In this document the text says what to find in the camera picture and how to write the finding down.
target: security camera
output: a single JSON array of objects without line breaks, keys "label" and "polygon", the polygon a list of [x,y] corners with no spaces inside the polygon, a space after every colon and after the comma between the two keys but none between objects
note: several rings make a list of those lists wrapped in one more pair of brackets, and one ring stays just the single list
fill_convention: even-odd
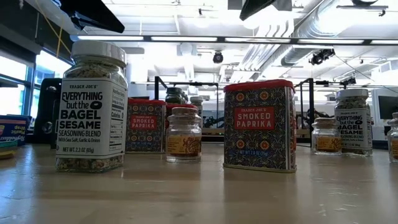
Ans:
[{"label": "security camera", "polygon": [[224,60],[223,54],[221,52],[216,52],[213,57],[214,63],[222,63]]}]

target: white label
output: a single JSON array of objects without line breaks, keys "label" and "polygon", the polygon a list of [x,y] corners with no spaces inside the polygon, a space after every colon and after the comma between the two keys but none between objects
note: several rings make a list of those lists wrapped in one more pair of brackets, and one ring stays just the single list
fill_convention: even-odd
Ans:
[{"label": "white label", "polygon": [[367,109],[336,110],[344,149],[372,149],[371,113]]},{"label": "white label", "polygon": [[64,78],[57,157],[105,159],[123,155],[127,89],[108,78]]}]

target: yellow label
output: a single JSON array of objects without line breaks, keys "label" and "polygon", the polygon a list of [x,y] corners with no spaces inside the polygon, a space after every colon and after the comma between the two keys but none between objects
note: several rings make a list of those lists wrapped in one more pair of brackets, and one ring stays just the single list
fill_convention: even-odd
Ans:
[{"label": "yellow label", "polygon": [[317,138],[317,150],[340,151],[341,138],[320,136]]},{"label": "yellow label", "polygon": [[167,152],[171,154],[197,154],[201,151],[201,137],[169,136]]},{"label": "yellow label", "polygon": [[395,159],[398,159],[398,140],[391,141],[391,154]]}]

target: small glass jar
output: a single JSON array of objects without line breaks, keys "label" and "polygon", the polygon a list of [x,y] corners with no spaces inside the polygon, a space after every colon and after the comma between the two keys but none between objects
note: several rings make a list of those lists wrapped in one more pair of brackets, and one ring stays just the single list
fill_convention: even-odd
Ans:
[{"label": "small glass jar", "polygon": [[167,104],[184,104],[182,99],[182,89],[177,87],[169,87],[166,90],[166,103]]},{"label": "small glass jar", "polygon": [[201,157],[201,118],[195,108],[173,108],[166,130],[167,162],[198,162]]},{"label": "small glass jar", "polygon": [[341,137],[334,118],[317,118],[312,126],[313,153],[341,154]]},{"label": "small glass jar", "polygon": [[191,104],[195,105],[198,108],[198,115],[199,117],[202,119],[202,122],[200,123],[200,128],[203,127],[203,106],[202,106],[202,102],[203,102],[203,97],[202,96],[191,96],[190,98],[191,100]]},{"label": "small glass jar", "polygon": [[392,120],[387,124],[391,126],[391,130],[387,133],[390,161],[398,163],[398,113],[393,113]]}]

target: nutrition facts label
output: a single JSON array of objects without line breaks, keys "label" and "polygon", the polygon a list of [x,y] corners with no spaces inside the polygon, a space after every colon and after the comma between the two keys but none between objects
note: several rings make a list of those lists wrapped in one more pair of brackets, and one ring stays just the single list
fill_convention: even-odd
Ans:
[{"label": "nutrition facts label", "polygon": [[125,116],[124,109],[126,108],[124,97],[124,90],[113,86],[109,151],[119,151],[123,146],[123,119]]}]

